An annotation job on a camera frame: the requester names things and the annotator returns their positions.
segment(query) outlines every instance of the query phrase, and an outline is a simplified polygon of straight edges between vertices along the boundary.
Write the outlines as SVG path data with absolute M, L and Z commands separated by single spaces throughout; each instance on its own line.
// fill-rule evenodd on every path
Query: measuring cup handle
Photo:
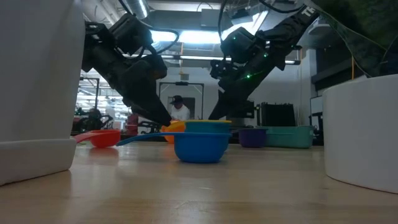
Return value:
M 156 136 L 178 136 L 178 135 L 184 135 L 184 133 L 152 133 L 152 134 L 143 134 L 140 136 L 134 136 L 128 139 L 125 139 L 123 141 L 119 141 L 116 146 L 122 146 L 125 145 L 127 143 L 130 143 L 132 141 L 138 141 L 141 139 L 147 139 L 147 138 L 152 138 L 152 137 L 156 137 Z
M 76 143 L 82 142 L 84 140 L 88 140 L 94 136 L 99 136 L 102 133 L 91 133 L 91 132 L 87 132 L 87 133 L 83 133 L 83 134 L 78 134 L 76 136 L 74 136 L 73 138 L 76 140 Z

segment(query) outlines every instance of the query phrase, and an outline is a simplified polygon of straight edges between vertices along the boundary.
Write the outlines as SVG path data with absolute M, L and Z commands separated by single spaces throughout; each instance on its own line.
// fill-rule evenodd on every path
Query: table surface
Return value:
M 187 164 L 160 142 L 85 145 L 68 171 L 0 187 L 0 223 L 398 223 L 398 195 L 330 179 L 322 148 Z

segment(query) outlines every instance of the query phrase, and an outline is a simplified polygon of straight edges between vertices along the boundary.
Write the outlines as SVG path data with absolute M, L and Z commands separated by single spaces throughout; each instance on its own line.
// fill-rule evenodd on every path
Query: white container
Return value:
M 68 169 L 84 46 L 79 0 L 0 1 L 0 185 Z
M 398 75 L 331 87 L 323 94 L 326 174 L 398 193 Z

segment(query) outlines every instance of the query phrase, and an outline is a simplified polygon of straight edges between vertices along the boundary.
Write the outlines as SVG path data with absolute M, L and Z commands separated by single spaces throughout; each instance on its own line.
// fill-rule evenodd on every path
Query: ceiling light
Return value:
M 94 93 L 92 93 L 90 91 L 87 91 L 87 90 L 79 90 L 79 91 L 82 91 L 83 93 L 87 93 L 87 94 L 89 94 L 91 96 L 95 95 Z
M 287 65 L 294 65 L 294 64 L 295 64 L 295 61 L 293 61 L 293 60 L 285 60 L 285 63 L 286 63 Z
M 141 7 L 142 12 L 144 13 L 144 18 L 148 16 L 147 8 L 144 5 L 144 2 L 142 0 L 138 0 L 139 5 Z
M 239 27 L 243 27 L 248 30 L 252 35 L 254 35 L 260 28 L 262 22 L 266 18 L 268 11 L 263 11 L 257 13 L 252 16 L 252 22 L 244 22 L 241 24 L 234 25 L 223 31 L 221 38 L 224 40 L 230 33 L 235 31 Z M 174 41 L 175 34 L 170 32 L 160 32 L 160 31 L 151 31 L 152 39 L 157 41 Z M 219 44 L 220 38 L 218 37 L 217 32 L 212 31 L 201 31 L 201 30 L 184 30 L 180 34 L 180 38 L 178 40 L 181 43 L 187 44 Z
M 110 96 L 111 99 L 123 99 L 123 96 Z M 95 100 L 95 96 L 78 95 L 78 100 Z M 105 100 L 105 96 L 98 96 L 98 100 Z
M 97 86 L 80 85 L 79 88 L 97 88 Z M 110 86 L 99 86 L 99 88 L 111 88 Z
M 174 59 L 174 55 L 161 55 L 162 59 Z
M 184 56 L 181 55 L 182 60 L 222 60 L 222 57 L 207 57 L 207 56 Z
M 180 34 L 179 42 L 188 44 L 219 44 L 217 32 L 185 30 Z
M 174 41 L 175 40 L 175 34 L 171 32 L 161 32 L 161 31 L 150 31 L 152 34 L 152 40 L 154 42 L 158 41 Z

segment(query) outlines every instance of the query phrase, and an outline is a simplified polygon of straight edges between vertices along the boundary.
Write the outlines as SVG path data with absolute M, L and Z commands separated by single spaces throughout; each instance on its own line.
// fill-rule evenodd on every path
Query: doorway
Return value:
M 202 83 L 160 82 L 159 98 L 167 111 L 171 111 L 173 96 L 180 95 L 184 105 L 190 110 L 191 119 L 203 119 L 203 94 L 205 85 Z
M 194 97 L 183 97 L 182 98 L 184 105 L 189 109 L 190 117 L 189 119 L 195 119 L 195 98 Z M 173 101 L 173 97 L 169 96 L 169 100 L 167 100 L 167 111 L 169 113 L 172 112 L 172 107 L 170 103 Z

